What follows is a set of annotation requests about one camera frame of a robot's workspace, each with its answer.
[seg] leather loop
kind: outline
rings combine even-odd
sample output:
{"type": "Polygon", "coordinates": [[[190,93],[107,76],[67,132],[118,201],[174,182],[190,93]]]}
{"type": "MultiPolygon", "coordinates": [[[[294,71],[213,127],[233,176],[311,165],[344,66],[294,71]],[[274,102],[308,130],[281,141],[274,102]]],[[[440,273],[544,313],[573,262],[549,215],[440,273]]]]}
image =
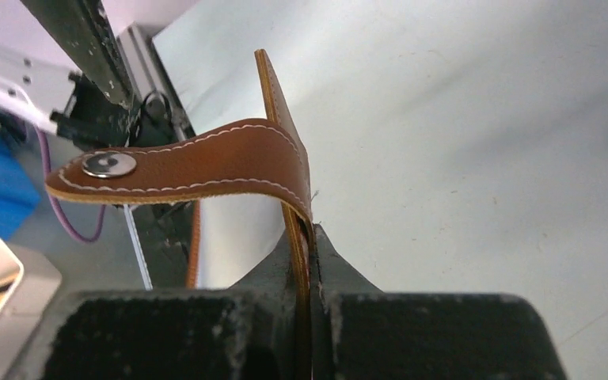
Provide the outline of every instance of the leather loop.
{"type": "Polygon", "coordinates": [[[90,152],[51,173],[45,183],[51,195],[85,203],[173,203],[246,193],[281,200],[297,286],[297,367],[300,377],[307,378],[311,363],[308,256],[316,249],[309,162],[267,53],[259,50],[255,56],[266,120],[239,120],[168,146],[90,152]],[[136,168],[112,179],[83,173],[87,158],[107,151],[133,157],[136,168]]]}

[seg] metal snap button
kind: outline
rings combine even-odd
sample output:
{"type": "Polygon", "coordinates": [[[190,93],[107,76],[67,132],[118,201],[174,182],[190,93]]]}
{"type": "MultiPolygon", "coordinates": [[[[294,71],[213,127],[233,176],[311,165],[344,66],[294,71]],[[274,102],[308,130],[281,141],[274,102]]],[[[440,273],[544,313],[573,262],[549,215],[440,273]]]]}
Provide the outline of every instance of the metal snap button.
{"type": "Polygon", "coordinates": [[[96,178],[116,178],[125,176],[136,169],[136,160],[122,153],[99,153],[82,163],[82,171],[96,178]]]}

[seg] black machine part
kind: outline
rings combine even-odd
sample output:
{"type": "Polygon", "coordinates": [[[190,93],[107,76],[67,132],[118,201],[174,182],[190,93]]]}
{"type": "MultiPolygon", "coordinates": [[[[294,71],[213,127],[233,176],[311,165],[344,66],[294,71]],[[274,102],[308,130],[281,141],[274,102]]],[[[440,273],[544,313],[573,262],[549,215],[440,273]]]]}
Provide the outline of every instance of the black machine part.
{"type": "Polygon", "coordinates": [[[101,0],[21,0],[78,68],[114,105],[134,90],[101,0]]]}
{"type": "Polygon", "coordinates": [[[525,300],[386,294],[316,231],[313,362],[303,374],[295,368],[295,289],[284,236],[227,290],[93,292],[58,304],[8,378],[566,378],[525,300]]]}

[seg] purple cable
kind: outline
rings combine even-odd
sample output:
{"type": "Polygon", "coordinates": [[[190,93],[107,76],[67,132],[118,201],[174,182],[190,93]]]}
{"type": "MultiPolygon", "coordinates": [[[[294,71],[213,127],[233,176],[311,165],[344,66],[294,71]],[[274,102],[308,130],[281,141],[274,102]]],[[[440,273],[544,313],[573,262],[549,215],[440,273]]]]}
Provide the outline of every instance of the purple cable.
{"type": "MultiPolygon", "coordinates": [[[[38,128],[35,128],[36,134],[38,135],[38,142],[40,143],[40,155],[43,161],[43,175],[47,177],[51,172],[50,169],[50,147],[48,146],[48,138],[42,131],[39,131],[38,128]]],[[[94,235],[92,237],[84,237],[78,231],[73,228],[69,219],[64,214],[64,210],[62,210],[62,206],[59,204],[59,201],[50,194],[47,194],[48,199],[50,200],[50,205],[52,205],[52,210],[57,215],[57,219],[59,223],[62,224],[64,230],[76,241],[80,241],[81,243],[94,243],[101,236],[101,230],[104,228],[104,213],[106,212],[106,206],[101,205],[99,209],[99,216],[97,220],[97,229],[94,231],[94,235]]]]}

